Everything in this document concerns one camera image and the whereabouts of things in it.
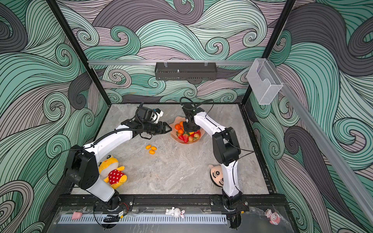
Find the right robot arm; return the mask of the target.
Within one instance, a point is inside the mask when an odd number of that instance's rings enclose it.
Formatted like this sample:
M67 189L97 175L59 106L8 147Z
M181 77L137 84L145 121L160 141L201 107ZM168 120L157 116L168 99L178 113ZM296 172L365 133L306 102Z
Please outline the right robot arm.
M213 154L222 168L223 187L222 203L226 209L235 209L242 197L238 179L238 161L243 149L239 145L236 131L232 127L224 127L212 119L208 112L200 106L214 104L214 100L195 103L192 99L181 97L179 103L185 114L184 130L188 133L203 129L211 136Z

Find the pink fruit bowl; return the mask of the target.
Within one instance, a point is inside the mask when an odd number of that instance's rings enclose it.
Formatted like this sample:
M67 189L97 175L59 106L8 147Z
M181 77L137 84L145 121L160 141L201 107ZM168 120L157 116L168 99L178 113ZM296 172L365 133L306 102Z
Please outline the pink fruit bowl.
M198 142L204 135L205 130L200 129L200 130L188 133L184 129L186 124L183 122L185 121L186 119L184 117L181 117L181 116L176 117L174 122L170 125L172 128L172 131L170 132L171 137L175 141L181 144L185 144L185 145L190 145L190 144Z

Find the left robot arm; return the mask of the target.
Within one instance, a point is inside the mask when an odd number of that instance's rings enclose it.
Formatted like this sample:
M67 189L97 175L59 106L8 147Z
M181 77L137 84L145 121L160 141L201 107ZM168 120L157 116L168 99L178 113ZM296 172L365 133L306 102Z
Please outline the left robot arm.
M160 121L163 112L140 105L133 118L121 123L115 130L91 144L73 146L68 154L64 176L79 188L99 198L109 210L120 203L117 188L127 181L125 169L110 152L120 144L147 133L150 136L166 134L172 128Z

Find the strawberry cluster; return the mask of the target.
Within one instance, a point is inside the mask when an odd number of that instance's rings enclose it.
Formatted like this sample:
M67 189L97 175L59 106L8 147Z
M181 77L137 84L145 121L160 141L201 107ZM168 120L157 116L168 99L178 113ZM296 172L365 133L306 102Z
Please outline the strawberry cluster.
M182 140L184 143L188 143L189 142L189 134L179 135L178 138L180 140Z

